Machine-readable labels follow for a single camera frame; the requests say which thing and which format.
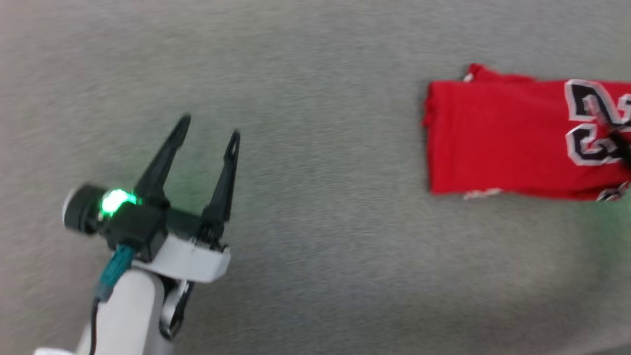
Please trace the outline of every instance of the printed number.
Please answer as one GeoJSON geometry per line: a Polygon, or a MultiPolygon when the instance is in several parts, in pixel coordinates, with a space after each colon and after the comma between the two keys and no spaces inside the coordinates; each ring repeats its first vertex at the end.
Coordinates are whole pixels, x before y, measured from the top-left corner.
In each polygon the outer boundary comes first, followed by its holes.
{"type": "Polygon", "coordinates": [[[618,201],[621,199],[625,192],[629,189],[629,182],[622,183],[619,187],[614,189],[605,189],[603,190],[596,201],[618,201]]]}
{"type": "Polygon", "coordinates": [[[620,97],[618,107],[599,83],[572,79],[565,83],[570,120],[582,122],[565,135],[567,153],[577,165],[603,165],[620,160],[609,138],[598,138],[595,115],[619,131],[631,131],[631,95],[620,97]]]}

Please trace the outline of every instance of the red shirt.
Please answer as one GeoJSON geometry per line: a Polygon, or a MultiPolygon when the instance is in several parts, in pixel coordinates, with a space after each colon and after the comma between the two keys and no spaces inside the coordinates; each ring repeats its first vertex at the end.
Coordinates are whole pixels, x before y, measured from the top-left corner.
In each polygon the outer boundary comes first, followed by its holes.
{"type": "Polygon", "coordinates": [[[423,123],[432,193],[605,200],[626,189],[631,171],[602,120],[631,132],[631,84],[537,81],[479,64],[468,78],[429,85],[423,123]]]}

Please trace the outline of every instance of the green led light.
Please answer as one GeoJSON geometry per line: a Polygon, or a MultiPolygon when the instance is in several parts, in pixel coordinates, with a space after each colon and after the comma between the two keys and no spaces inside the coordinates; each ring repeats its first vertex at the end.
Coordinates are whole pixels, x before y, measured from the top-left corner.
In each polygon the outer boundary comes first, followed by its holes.
{"type": "Polygon", "coordinates": [[[103,215],[113,215],[124,202],[137,204],[139,200],[138,197],[124,190],[112,190],[103,196],[103,200],[101,201],[101,213],[103,213],[103,215]]]}

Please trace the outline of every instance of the teal cable connector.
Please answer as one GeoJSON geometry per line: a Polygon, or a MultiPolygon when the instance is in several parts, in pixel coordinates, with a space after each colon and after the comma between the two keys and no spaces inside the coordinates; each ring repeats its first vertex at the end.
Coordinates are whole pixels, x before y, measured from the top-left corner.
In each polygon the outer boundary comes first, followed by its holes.
{"type": "Polygon", "coordinates": [[[95,299],[101,302],[107,302],[110,299],[116,282],[131,267],[134,255],[136,255],[136,251],[132,247],[123,244],[118,245],[98,280],[97,288],[94,290],[95,299]]]}

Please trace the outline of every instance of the gray carpet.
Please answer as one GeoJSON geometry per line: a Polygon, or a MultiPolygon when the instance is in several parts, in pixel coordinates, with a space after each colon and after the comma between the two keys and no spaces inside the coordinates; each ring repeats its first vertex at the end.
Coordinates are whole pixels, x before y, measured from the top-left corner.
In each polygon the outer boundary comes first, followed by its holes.
{"type": "Polygon", "coordinates": [[[197,211],[242,132],[233,261],[177,354],[584,354],[631,341],[629,201],[427,192],[420,100],[466,64],[631,80],[624,0],[0,0],[0,344],[73,348],[109,252],[61,224],[184,111],[197,211]]]}

